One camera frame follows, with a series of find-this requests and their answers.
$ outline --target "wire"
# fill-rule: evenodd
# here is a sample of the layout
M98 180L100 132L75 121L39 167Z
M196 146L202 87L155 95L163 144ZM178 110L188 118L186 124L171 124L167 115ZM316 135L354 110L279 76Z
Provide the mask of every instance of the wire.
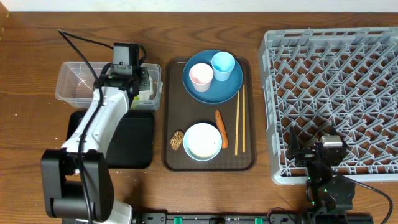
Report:
M354 183L354 184L357 184L357 185L359 185L359 186L361 186L361 187L364 187L364 188L366 188L366 189L372 190L372 191L374 191L374 192L376 192L376 193L379 193L379 194L383 195L383 196L388 200L388 202L389 202L389 204L390 204L390 207L389 207L389 209L388 209L388 213L387 213L386 217L383 219L383 221L381 222L381 224L387 223L388 219L390 218L390 216L391 216L391 214L392 214L392 209L394 208L394 204L392 203L392 200L391 200L390 196L388 196L386 193L382 192L382 191L379 190L379 189L376 189L376 188L371 187L371 186L369 186L369 185L366 185L366 184L363 184L363 183L358 182L358 181L356 181L356 180L353 180L353 179L351 179L351 178L349 178L349 177L346 177L346 176L344 176L344 175L342 175L342 174L339 174L339 173L337 173L337 172L335 172L335 171L333 171L333 170L331 170L331 171L332 171L333 174L335 174L335 175L337 175L337 176L339 176L339 177L342 177L342 178L345 179L345 180L348 180L348 181L350 181L350 182L352 182L352 183Z
M76 35L69 34L69 33L65 32L65 31L62 31L62 30L58 30L58 32L62 32L62 33L65 34L65 35L68 35L68 36L70 36L70 37L74 37L74 38L79 39L79 40L82 40L82 41L86 41L86 42L89 42L89 43L92 43L92 44L102 45L102 46L105 46L105 47L109 47L110 49L113 49L113 47L110 46L110 45L108 45L108 44L104 44L104 43L101 43L101 42L98 42L98 41L94 41L94 40L89 40L89 39L82 38L82 37L78 37L78 36L76 36Z
M77 37L75 35L71 35L71 34L65 33L62 30L58 30L58 32L68 42L68 44L76 51L76 53L81 57L81 59L86 63L87 67L92 72L92 74L94 76L94 79L98 83L98 77L96 76L93 67L90 65L90 63L88 63L88 61L84 57L84 55L76 48L76 46L68 39L68 37L66 35L69 35L70 37L74 37L74 38L77 38L77 39L80 39L80 40L84 40L84 41L87 41L87 42L90 42L90 43L94 43L94 44L100 44L100 45L104 45L104 46L107 46L107 47L111 47L111 46L108 46L106 44L102 44L102 43L99 43L99 42L96 42L96 41L87 40L87 39L84 39L84 38L81 38L81 37ZM84 165L83 165L82 151L83 151L83 144L85 142L87 130L90 127L90 124L93 122L97 112L100 110L100 108L102 106L103 92L102 92L102 88L101 87L98 88L98 89L99 89L98 105L95 108L94 113L89 118L89 120L88 120L88 122L87 122L87 124L86 124L86 126L85 126L85 128L83 130L83 132L81 133L80 140L79 140L79 145L78 145L78 168L79 168L79 173L80 173L81 184L82 184L82 187L83 187L83 195L84 195L84 198L85 198L86 207L87 207L87 211L88 211L88 223L89 224L93 223L93 212L91 211L90 198L89 198L89 195L88 195L87 184L86 184L86 179L85 179L85 173L84 173L85 168L84 168Z
M267 214L267 221L269 221L269 219L270 219L270 216L269 216L269 215L270 215L275 209L281 209L281 210L283 210L283 211L285 212L285 214L291 219L291 221L294 222L294 223L296 223L296 220L295 220L294 218L292 218L292 217L290 216L290 214L287 213L286 210L285 210L284 208L281 208L281 207L275 207L275 208L271 209L271 211L269 211L268 214Z

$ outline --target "chopstick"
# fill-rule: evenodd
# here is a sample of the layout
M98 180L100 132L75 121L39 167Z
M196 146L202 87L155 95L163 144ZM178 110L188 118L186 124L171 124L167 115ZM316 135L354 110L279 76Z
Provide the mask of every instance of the chopstick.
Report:
M245 152L246 147L246 132L245 132L245 121L246 121L246 98L244 97L244 84L243 84L243 106L242 106L242 151Z
M235 156L238 155L238 137L239 137L239 92L238 91L238 102L236 103L236 131L235 131Z

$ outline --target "brown tray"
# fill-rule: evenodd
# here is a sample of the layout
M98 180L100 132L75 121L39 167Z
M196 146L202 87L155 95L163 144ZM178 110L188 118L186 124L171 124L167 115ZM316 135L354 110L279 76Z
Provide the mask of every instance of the brown tray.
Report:
M162 160L172 171L244 171L256 163L256 141L254 139L254 115L252 102L251 71L246 59L236 57L242 67L243 83L246 89L246 152L242 152L242 102L243 88L240 91L239 145L235 156L236 101L238 95L225 103L208 105L194 99L185 89L182 72L189 58L175 58L167 65L165 87L164 145ZM183 146L173 150L169 144L174 132L187 129L197 123L215 125L215 110L219 109L225 124L229 145L221 149L213 159L200 162L192 159Z

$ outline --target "white wall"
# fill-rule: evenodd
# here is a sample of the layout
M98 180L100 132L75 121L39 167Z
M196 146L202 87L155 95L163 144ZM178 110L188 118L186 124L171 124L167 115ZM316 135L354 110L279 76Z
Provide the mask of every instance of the white wall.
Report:
M398 12L398 0L0 0L9 11Z

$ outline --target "pink cup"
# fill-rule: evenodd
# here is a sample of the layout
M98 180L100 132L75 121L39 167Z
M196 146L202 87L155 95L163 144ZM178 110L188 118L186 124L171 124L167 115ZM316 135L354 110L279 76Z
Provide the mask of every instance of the pink cup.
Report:
M198 63L189 70L189 78L191 79L193 87L198 92L206 92L213 80L213 69L205 63Z

